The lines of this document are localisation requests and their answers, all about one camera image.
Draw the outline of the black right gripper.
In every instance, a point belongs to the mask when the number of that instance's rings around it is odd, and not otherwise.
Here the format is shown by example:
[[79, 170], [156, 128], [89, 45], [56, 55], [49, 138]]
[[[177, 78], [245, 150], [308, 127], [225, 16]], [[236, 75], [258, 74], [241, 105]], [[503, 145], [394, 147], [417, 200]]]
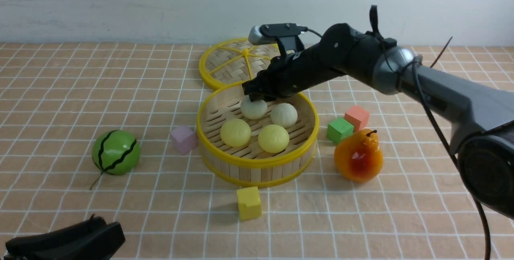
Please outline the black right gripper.
[[250, 101], [291, 97], [315, 85], [345, 75], [345, 53], [338, 48], [313, 45], [302, 52], [272, 60], [267, 69], [242, 84]]

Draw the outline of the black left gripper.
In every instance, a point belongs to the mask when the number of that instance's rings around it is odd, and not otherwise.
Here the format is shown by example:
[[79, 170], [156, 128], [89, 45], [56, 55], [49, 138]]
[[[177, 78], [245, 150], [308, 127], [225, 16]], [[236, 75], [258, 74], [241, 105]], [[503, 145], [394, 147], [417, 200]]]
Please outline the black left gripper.
[[109, 260], [125, 243], [119, 222], [92, 215], [57, 231], [19, 236], [5, 243], [6, 260]]

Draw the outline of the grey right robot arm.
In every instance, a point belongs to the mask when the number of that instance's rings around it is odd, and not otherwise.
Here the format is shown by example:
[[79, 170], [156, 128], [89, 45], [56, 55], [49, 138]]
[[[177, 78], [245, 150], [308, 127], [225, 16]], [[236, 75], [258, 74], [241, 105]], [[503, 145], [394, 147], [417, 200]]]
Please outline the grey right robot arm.
[[383, 39], [336, 24], [318, 43], [304, 48], [306, 27], [293, 23], [255, 26], [253, 45], [277, 43], [280, 55], [242, 84], [251, 100], [273, 101], [339, 76], [374, 90], [403, 93], [451, 123], [445, 148], [457, 154], [456, 168], [470, 194], [490, 209], [513, 218], [513, 93], [484, 86], [422, 64], [422, 57]]

